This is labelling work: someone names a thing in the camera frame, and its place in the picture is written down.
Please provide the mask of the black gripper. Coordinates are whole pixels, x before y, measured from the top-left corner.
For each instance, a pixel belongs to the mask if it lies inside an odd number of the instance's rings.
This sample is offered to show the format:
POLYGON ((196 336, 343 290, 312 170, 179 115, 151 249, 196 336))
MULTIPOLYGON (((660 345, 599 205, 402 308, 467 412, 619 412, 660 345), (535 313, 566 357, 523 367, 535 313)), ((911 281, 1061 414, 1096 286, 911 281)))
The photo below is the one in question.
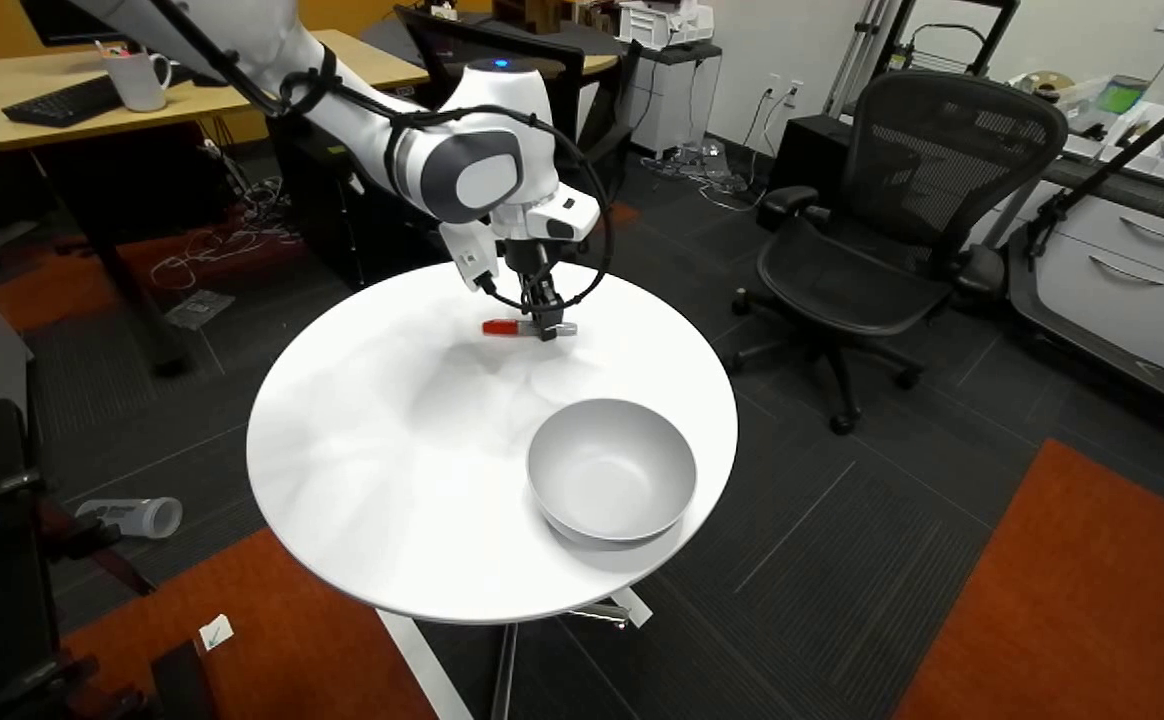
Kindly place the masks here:
POLYGON ((557 244, 554 238, 513 238, 507 268, 522 281, 522 303, 535 336, 557 341, 566 330, 566 297, 554 281, 557 244))

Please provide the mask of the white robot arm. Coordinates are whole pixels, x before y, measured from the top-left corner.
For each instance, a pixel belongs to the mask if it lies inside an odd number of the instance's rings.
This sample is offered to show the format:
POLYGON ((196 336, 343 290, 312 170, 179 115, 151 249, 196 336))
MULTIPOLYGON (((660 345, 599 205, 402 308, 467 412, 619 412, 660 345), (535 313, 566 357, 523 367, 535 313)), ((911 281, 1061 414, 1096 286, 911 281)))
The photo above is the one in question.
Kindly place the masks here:
POLYGON ((423 212, 461 281, 557 341, 574 297, 554 283, 569 244, 607 224, 599 178, 574 187, 557 161, 580 148, 554 124, 535 68, 471 63, 442 106, 389 97, 304 29, 298 0, 74 0, 121 37, 224 78, 270 115, 342 140, 358 170, 423 212))

